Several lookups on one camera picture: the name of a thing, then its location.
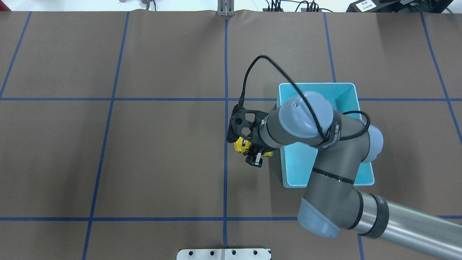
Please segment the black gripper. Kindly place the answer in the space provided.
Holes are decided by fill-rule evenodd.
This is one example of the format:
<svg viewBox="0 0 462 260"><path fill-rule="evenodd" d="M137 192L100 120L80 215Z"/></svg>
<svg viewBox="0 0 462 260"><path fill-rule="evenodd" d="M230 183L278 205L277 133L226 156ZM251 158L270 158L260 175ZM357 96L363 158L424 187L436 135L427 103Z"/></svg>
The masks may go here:
<svg viewBox="0 0 462 260"><path fill-rule="evenodd" d="M251 145L245 158L246 163L251 166L261 168L262 154L272 152L272 148L263 142L259 134L248 135L247 141L250 142Z"/></svg>

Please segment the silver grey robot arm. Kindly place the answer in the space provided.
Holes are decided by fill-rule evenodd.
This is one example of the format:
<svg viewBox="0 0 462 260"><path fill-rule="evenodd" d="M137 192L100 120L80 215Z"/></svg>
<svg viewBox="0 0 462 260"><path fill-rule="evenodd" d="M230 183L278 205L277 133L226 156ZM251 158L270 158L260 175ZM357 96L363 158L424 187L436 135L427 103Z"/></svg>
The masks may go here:
<svg viewBox="0 0 462 260"><path fill-rule="evenodd" d="M334 238L340 229L381 239L437 258L461 259L461 225L389 202L354 189L361 163L373 161L383 147L379 129L339 113L325 97L306 91L291 97L271 113L254 112L247 162L290 144L317 149L301 199L298 221L317 235Z"/></svg>

